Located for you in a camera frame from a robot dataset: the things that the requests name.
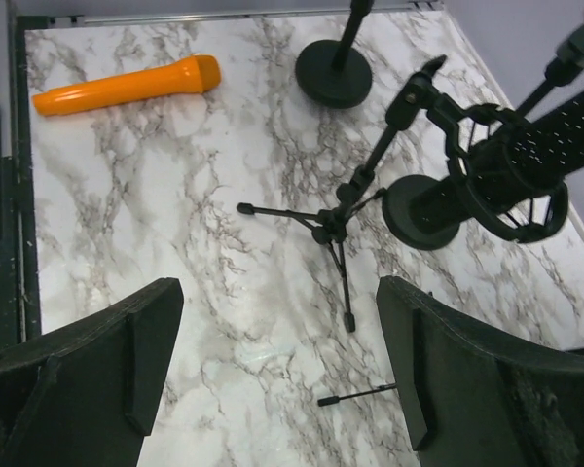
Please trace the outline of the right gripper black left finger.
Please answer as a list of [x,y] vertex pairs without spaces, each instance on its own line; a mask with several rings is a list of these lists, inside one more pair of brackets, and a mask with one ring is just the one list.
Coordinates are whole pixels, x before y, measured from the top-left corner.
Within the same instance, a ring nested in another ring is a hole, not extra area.
[[160,278],[0,350],[0,466],[134,466],[159,409],[184,296]]

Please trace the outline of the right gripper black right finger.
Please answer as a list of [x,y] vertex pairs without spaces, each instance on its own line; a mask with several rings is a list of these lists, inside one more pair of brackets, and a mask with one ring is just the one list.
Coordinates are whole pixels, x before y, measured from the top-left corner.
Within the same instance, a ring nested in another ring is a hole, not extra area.
[[584,466],[584,347],[515,337],[395,276],[376,300],[421,465]]

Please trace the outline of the black silver-grille microphone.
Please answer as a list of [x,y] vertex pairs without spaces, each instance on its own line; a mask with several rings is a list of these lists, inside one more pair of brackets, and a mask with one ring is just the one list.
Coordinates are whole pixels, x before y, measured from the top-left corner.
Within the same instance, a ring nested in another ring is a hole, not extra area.
[[470,154],[465,181],[446,178],[410,208],[425,233],[470,218],[485,223],[527,199],[565,196],[564,179],[584,168],[584,90],[526,126],[511,126]]

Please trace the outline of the black round-base shock-mount stand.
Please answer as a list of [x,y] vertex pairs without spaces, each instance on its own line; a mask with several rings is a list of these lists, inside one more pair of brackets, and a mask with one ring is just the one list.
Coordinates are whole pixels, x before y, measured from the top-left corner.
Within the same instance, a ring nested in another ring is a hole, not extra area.
[[330,109],[350,109],[368,96],[373,74],[368,60],[353,46],[372,0],[350,2],[350,16],[342,38],[307,45],[295,64],[295,78],[312,101]]

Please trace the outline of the orange microphone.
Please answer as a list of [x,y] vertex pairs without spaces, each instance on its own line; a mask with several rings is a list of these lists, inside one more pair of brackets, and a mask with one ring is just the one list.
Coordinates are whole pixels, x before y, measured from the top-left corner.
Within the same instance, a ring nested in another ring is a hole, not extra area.
[[70,115],[177,93],[203,94],[222,81],[212,55],[196,54],[169,65],[48,90],[32,97],[42,116]]

